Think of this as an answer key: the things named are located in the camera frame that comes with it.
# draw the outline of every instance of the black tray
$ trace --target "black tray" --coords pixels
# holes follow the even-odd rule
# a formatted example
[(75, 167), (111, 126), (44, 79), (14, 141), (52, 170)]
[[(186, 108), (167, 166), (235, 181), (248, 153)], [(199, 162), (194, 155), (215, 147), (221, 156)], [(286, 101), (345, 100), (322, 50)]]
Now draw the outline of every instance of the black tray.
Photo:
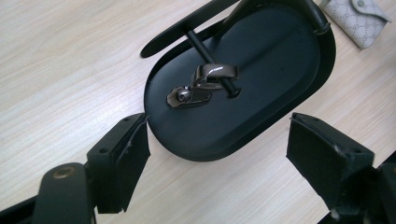
[(169, 151), (191, 161), (234, 153), (317, 91), (335, 60), (332, 30), (314, 34), (312, 22), (291, 4), (258, 7), (217, 40), (212, 36), (220, 25), (198, 36), (219, 61), (239, 67), (238, 97), (214, 91), (207, 105), (174, 109), (166, 103), (170, 90), (191, 83), (205, 63), (188, 41), (162, 56), (146, 83), (150, 129)]

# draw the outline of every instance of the beige wallet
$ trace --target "beige wallet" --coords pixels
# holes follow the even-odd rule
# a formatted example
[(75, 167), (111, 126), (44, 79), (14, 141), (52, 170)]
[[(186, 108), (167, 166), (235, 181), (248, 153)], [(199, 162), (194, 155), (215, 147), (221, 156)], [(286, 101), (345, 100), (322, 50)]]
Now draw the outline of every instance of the beige wallet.
[(322, 0), (319, 6), (361, 49), (370, 47), (390, 22), (373, 0)]

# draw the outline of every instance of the light wood surface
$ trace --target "light wood surface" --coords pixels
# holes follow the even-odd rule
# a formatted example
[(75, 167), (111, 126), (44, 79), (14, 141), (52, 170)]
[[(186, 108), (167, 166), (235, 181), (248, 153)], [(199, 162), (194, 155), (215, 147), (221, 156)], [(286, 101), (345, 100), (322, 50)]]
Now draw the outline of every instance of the light wood surface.
[[(0, 210), (37, 194), (50, 168), (84, 163), (118, 120), (143, 112), (146, 79), (164, 51), (143, 60), (140, 50), (207, 2), (1, 1)], [(396, 21), (394, 1), (377, 3)], [(332, 75), (293, 111), (370, 148), (377, 166), (396, 149), (395, 22), (365, 50), (332, 28)], [(317, 223), (327, 208), (285, 157), (289, 117), (213, 162), (174, 156), (149, 132), (152, 155), (128, 211), (98, 222)]]

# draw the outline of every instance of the wallet flap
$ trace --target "wallet flap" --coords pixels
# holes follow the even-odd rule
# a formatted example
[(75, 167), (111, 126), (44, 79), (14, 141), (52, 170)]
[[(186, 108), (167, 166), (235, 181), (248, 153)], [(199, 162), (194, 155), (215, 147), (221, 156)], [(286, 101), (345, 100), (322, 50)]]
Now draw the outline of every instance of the wallet flap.
[(373, 0), (350, 0), (352, 6), (359, 11), (359, 13), (366, 15), (373, 15), (391, 22), (390, 18), (381, 10)]

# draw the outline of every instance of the snap button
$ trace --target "snap button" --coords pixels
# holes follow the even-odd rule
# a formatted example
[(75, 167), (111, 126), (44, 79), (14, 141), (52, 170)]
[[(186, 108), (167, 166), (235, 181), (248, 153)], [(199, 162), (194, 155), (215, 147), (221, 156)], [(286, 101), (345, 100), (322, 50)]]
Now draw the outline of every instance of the snap button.
[(358, 1), (358, 6), (359, 7), (364, 7), (364, 1), (363, 0), (359, 0)]

